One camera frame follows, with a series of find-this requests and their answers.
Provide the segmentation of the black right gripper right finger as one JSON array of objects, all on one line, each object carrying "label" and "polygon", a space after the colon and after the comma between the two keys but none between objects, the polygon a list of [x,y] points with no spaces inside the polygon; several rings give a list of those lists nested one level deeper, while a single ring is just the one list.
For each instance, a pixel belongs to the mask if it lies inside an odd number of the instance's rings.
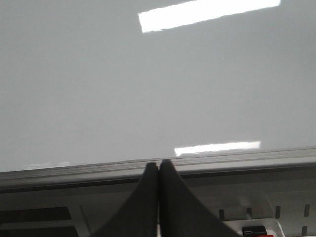
[{"label": "black right gripper right finger", "polygon": [[163,237],[238,237],[188,189],[173,163],[159,171],[159,218]]}]

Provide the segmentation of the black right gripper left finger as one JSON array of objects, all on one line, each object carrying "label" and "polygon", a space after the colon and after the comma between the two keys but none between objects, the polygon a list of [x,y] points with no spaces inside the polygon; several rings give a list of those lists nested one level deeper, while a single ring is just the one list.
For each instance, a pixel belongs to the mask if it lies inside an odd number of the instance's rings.
[{"label": "black right gripper left finger", "polygon": [[92,237],[155,237],[158,215],[158,168],[147,163],[135,190]]}]

